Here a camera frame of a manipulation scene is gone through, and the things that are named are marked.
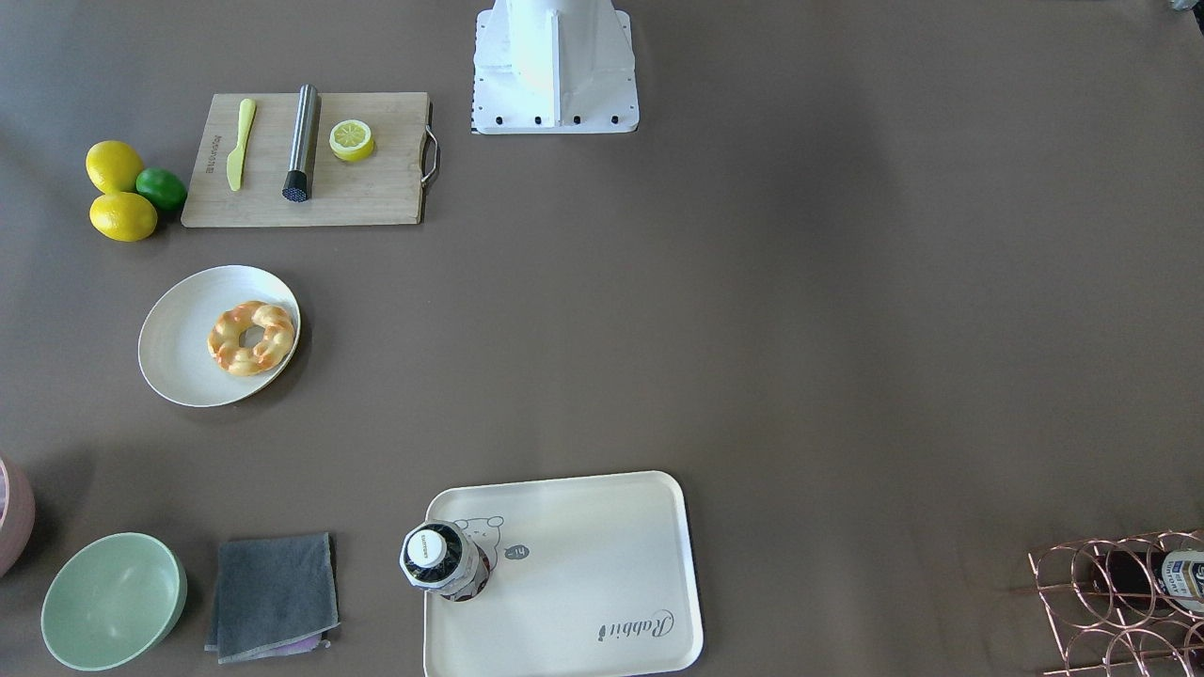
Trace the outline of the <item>braided glazed donut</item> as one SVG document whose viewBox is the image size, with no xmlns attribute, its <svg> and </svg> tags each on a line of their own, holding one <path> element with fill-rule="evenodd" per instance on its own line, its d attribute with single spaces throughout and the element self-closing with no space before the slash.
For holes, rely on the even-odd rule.
<svg viewBox="0 0 1204 677">
<path fill-rule="evenodd" d="M 293 352 L 293 316 L 279 305 L 259 300 L 238 304 L 216 318 L 207 351 L 224 372 L 248 377 L 282 364 Z"/>
</svg>

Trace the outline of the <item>white round plate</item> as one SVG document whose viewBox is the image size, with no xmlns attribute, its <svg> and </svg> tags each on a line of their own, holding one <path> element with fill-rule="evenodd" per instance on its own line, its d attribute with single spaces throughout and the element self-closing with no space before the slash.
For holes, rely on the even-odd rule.
<svg viewBox="0 0 1204 677">
<path fill-rule="evenodd" d="M 248 300 L 288 310 L 296 334 L 278 365 L 236 376 L 216 365 L 207 351 L 207 337 L 222 312 Z M 275 273 L 246 265 L 216 266 L 181 281 L 153 306 L 138 332 L 138 367 L 148 385 L 175 404 L 234 404 L 262 390 L 285 370 L 301 329 L 297 299 Z"/>
</svg>

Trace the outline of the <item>cream rabbit tray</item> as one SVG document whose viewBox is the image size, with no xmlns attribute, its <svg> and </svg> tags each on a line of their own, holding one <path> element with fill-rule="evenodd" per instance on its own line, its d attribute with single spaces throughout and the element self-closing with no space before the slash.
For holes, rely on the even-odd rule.
<svg viewBox="0 0 1204 677">
<path fill-rule="evenodd" d="M 472 600 L 426 601 L 429 676 L 654 675 L 704 650 L 687 502 L 669 473 L 452 488 L 427 516 L 494 564 Z"/>
</svg>

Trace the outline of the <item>dark tea bottle on tray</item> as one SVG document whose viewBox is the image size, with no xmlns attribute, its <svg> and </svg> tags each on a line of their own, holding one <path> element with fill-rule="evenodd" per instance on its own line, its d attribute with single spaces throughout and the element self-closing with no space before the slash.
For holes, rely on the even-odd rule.
<svg viewBox="0 0 1204 677">
<path fill-rule="evenodd" d="M 452 604 L 482 594 L 494 570 L 484 549 L 445 520 L 426 520 L 405 535 L 399 565 L 412 585 Z"/>
</svg>

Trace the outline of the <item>lemon half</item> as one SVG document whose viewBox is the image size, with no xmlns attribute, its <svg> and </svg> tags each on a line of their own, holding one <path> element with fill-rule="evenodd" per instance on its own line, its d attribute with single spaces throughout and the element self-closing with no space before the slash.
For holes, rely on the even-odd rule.
<svg viewBox="0 0 1204 677">
<path fill-rule="evenodd" d="M 374 152 L 374 134 L 365 120 L 340 120 L 327 133 L 327 148 L 343 161 L 367 159 Z"/>
</svg>

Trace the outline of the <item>yellow plastic knife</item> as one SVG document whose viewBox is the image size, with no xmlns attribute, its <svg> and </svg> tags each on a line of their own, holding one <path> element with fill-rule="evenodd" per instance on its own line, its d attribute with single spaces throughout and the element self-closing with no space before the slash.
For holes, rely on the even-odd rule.
<svg viewBox="0 0 1204 677">
<path fill-rule="evenodd" d="M 231 192 L 238 192 L 244 184 L 244 157 L 248 146 L 250 130 L 256 116 L 258 104 L 252 98 L 243 98 L 238 104 L 237 130 L 235 135 L 235 147 L 228 155 L 225 175 Z"/>
</svg>

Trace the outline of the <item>grey folded cloth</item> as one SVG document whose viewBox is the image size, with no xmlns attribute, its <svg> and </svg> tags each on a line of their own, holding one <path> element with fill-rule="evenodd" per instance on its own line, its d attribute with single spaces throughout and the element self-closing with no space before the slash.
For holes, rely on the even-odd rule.
<svg viewBox="0 0 1204 677">
<path fill-rule="evenodd" d="M 340 622 L 327 532 L 219 544 L 205 650 L 220 664 L 315 650 Z"/>
</svg>

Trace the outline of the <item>green lime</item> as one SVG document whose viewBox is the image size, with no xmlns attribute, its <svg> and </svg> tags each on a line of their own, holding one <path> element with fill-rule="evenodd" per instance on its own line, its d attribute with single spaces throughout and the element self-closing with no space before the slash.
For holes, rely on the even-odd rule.
<svg viewBox="0 0 1204 677">
<path fill-rule="evenodd" d="M 185 204 L 185 186 L 181 177 L 166 167 L 143 167 L 135 179 L 135 192 L 157 210 L 175 212 Z"/>
</svg>

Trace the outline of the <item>yellow lemon lower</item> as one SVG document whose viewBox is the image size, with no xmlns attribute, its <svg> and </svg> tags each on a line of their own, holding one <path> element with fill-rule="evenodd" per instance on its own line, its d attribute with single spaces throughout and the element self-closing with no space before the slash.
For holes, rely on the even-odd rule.
<svg viewBox="0 0 1204 677">
<path fill-rule="evenodd" d="M 120 192 L 94 198 L 89 208 L 93 226 L 120 243 L 138 243 L 155 231 L 159 214 L 146 198 Z"/>
</svg>

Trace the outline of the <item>yellow lemon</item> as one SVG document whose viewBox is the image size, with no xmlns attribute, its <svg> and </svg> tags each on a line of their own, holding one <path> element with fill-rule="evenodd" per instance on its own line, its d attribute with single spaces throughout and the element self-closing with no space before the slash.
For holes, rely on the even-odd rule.
<svg viewBox="0 0 1204 677">
<path fill-rule="evenodd" d="M 93 226 L 120 243 L 138 243 L 155 231 L 159 214 L 146 198 L 120 192 L 94 198 L 89 208 Z"/>
<path fill-rule="evenodd" d="M 119 140 L 94 143 L 85 155 L 85 171 L 93 186 L 102 194 L 136 190 L 136 179 L 144 170 L 137 151 Z"/>
</svg>

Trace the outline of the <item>yellow lemon upper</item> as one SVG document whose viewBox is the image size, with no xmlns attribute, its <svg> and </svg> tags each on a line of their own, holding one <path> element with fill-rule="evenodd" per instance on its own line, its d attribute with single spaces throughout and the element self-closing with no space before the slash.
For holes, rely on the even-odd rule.
<svg viewBox="0 0 1204 677">
<path fill-rule="evenodd" d="M 144 170 L 137 151 L 119 140 L 94 143 L 85 155 L 85 171 L 93 186 L 102 194 L 136 190 L 136 179 Z"/>
</svg>

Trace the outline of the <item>green bowl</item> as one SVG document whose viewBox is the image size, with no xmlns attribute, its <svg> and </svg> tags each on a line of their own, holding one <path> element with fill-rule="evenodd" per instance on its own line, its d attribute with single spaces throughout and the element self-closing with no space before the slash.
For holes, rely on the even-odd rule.
<svg viewBox="0 0 1204 677">
<path fill-rule="evenodd" d="M 106 671 L 166 638 L 183 612 L 185 572 L 163 541 L 137 532 L 85 544 L 53 578 L 41 634 L 67 669 Z"/>
</svg>

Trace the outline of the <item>pink ice bowl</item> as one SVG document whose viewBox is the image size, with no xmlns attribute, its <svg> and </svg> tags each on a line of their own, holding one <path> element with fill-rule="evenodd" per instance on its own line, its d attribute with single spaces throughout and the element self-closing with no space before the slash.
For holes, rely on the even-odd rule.
<svg viewBox="0 0 1204 677">
<path fill-rule="evenodd" d="M 1 575 L 5 575 L 26 548 L 35 522 L 36 500 L 25 472 L 5 454 L 1 455 Z"/>
</svg>

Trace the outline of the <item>dark drink bottle in rack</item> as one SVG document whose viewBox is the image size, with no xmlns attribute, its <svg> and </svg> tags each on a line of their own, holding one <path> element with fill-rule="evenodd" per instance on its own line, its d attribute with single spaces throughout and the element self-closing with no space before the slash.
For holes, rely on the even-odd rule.
<svg viewBox="0 0 1204 677">
<path fill-rule="evenodd" d="M 1178 611 L 1203 614 L 1202 552 L 1117 548 L 1096 557 L 1088 591 L 1119 608 L 1155 614 Z"/>
</svg>

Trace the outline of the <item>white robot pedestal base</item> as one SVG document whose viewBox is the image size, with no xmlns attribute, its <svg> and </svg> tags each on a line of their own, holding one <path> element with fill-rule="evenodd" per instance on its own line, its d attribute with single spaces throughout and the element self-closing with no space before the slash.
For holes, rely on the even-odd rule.
<svg viewBox="0 0 1204 677">
<path fill-rule="evenodd" d="M 496 1 L 476 18 L 476 134 L 624 134 L 641 124 L 631 19 L 610 1 Z"/>
</svg>

